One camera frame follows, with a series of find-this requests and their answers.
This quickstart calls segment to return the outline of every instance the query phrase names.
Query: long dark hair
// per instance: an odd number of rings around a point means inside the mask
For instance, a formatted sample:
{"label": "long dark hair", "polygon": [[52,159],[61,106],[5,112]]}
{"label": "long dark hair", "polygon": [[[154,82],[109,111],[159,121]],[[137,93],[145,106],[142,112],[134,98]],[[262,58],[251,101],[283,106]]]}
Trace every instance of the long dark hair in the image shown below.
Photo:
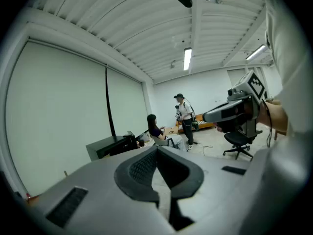
{"label": "long dark hair", "polygon": [[159,130],[159,128],[156,125],[156,118],[157,117],[153,114],[147,116],[148,129],[150,134],[152,133],[152,130]]}

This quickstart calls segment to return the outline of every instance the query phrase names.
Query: white t-shirt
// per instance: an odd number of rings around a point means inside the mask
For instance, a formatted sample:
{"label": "white t-shirt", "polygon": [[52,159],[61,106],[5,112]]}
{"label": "white t-shirt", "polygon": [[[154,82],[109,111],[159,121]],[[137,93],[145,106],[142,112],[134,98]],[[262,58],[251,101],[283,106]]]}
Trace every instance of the white t-shirt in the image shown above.
{"label": "white t-shirt", "polygon": [[289,135],[313,130],[313,61],[309,43],[282,0],[265,0],[267,35],[283,89],[277,96],[288,116]]}
{"label": "white t-shirt", "polygon": [[[182,104],[179,104],[178,110],[180,111],[182,116],[186,115],[187,113],[192,113],[192,109],[190,107],[190,104],[185,102],[185,101]],[[187,119],[191,119],[190,114],[188,116],[184,117],[184,120],[187,120]]]}

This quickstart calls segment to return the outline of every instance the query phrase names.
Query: dark pants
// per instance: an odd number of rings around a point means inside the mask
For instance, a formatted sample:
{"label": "dark pants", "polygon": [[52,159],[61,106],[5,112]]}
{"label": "dark pants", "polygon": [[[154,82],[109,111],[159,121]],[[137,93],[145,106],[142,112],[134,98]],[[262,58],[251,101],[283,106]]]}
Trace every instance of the dark pants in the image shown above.
{"label": "dark pants", "polygon": [[191,131],[192,129],[191,123],[192,123],[191,119],[183,120],[183,123],[182,123],[182,128],[184,130],[186,137],[188,138],[189,145],[194,143],[194,136]]}

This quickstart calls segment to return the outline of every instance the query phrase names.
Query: vent slot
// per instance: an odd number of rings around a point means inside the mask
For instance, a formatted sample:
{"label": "vent slot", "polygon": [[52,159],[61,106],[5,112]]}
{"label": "vent slot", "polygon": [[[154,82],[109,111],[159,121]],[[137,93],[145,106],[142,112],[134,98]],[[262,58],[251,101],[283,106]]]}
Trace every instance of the vent slot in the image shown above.
{"label": "vent slot", "polygon": [[55,225],[63,228],[82,203],[88,191],[75,187],[62,201],[46,216]]}

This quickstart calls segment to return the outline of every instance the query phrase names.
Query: fluorescent light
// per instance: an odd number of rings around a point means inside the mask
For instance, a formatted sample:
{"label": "fluorescent light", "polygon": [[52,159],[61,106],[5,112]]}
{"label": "fluorescent light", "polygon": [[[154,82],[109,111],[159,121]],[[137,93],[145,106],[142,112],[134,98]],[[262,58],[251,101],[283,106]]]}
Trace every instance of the fluorescent light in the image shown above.
{"label": "fluorescent light", "polygon": [[190,59],[191,59],[192,49],[185,49],[185,59],[184,59],[184,71],[189,69]]}
{"label": "fluorescent light", "polygon": [[258,54],[259,52],[261,52],[261,51],[264,50],[265,48],[266,48],[265,45],[261,45],[260,47],[258,47],[258,49],[257,49],[255,52],[253,52],[250,56],[248,56],[248,57],[246,58],[246,60],[250,60],[251,58],[253,58],[256,54]]}

